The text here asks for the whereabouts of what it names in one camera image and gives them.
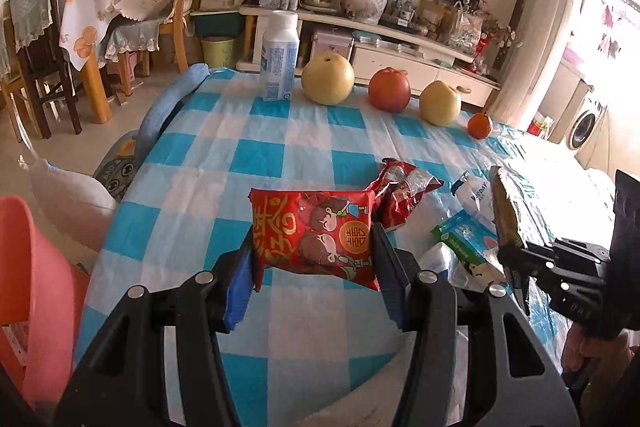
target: red apple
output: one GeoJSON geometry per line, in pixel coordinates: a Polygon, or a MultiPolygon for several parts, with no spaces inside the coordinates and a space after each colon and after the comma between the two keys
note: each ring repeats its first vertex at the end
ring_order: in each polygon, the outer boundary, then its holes
{"type": "Polygon", "coordinates": [[[380,111],[401,112],[411,100],[406,71],[385,68],[369,81],[369,102],[380,111]]]}

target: plastic tablecloth cover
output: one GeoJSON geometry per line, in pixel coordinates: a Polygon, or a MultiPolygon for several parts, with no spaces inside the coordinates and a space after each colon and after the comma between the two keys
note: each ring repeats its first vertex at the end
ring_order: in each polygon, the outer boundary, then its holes
{"type": "MultiPolygon", "coordinates": [[[[461,210],[451,182],[466,170],[488,177],[496,165],[536,187],[554,233],[609,246],[610,212],[566,150],[501,125],[475,140],[466,132],[469,116],[431,126],[420,119],[417,100],[391,115],[373,108],[362,87],[325,107],[306,99],[299,81],[290,100],[263,102],[258,75],[212,73],[162,134],[111,223],[87,293],[76,362],[130,286],[176,287],[236,249],[252,222],[252,187],[364,188],[387,156],[445,182],[390,234],[418,258],[435,243],[430,230],[461,210]]],[[[559,356],[563,339],[551,315],[538,334],[559,356]]],[[[218,341],[242,424],[280,427],[347,396],[406,338],[379,293],[336,277],[268,269],[244,321],[218,341]]],[[[184,422],[175,331],[167,328],[166,339],[170,415],[184,422]]]]}

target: blue gripper pad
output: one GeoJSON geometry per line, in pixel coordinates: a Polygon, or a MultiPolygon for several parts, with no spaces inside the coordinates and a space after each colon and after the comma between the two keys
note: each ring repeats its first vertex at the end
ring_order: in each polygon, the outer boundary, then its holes
{"type": "Polygon", "coordinates": [[[369,244],[386,313],[398,328],[402,328],[410,279],[380,223],[372,223],[369,244]]]}
{"type": "Polygon", "coordinates": [[[249,228],[240,248],[220,255],[213,267],[217,284],[207,302],[213,310],[210,318],[220,333],[230,333],[244,319],[254,289],[253,247],[253,229],[249,228]]]}

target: pink plastic chair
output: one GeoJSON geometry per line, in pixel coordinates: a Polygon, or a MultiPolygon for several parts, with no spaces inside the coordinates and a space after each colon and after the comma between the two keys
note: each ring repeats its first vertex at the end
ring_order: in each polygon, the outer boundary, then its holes
{"type": "Polygon", "coordinates": [[[29,321],[26,367],[2,330],[0,363],[34,410],[62,397],[88,284],[36,228],[22,198],[0,197],[0,325],[29,321]]]}

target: pink storage box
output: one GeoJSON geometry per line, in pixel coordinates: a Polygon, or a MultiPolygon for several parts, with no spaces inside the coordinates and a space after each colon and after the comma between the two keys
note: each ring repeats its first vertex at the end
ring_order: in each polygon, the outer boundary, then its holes
{"type": "Polygon", "coordinates": [[[318,28],[314,31],[311,58],[322,53],[337,53],[349,60],[352,49],[353,36],[350,32],[332,28],[318,28]]]}

